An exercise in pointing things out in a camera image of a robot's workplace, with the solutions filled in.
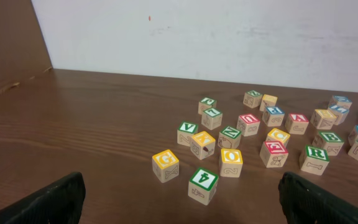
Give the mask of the yellow O wooden block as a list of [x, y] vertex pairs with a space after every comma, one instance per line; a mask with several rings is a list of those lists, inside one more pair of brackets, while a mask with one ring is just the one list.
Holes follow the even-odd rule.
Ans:
[[243, 166], [241, 151], [222, 148], [219, 156], [219, 175], [239, 178]]

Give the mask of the green R wooden block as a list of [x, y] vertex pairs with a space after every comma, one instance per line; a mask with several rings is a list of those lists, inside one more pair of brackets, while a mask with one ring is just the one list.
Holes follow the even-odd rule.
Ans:
[[306, 145], [299, 158], [300, 169], [310, 174], [322, 175], [329, 164], [326, 150]]

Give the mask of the green B wooden block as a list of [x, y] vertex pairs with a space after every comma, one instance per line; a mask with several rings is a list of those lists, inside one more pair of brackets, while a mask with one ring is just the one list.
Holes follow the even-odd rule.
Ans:
[[312, 146], [326, 150], [329, 156], [336, 156], [344, 145], [344, 140], [335, 132], [318, 131]]

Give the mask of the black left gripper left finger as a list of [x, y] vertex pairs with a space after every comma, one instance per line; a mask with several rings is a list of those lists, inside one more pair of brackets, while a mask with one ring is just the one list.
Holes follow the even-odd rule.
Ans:
[[72, 172], [0, 210], [0, 223], [69, 223], [80, 221], [86, 188]]

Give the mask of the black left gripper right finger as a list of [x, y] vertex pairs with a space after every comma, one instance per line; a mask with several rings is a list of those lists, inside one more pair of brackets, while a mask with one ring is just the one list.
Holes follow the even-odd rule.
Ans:
[[358, 224], [358, 208], [293, 172], [278, 185], [279, 201], [287, 222]]

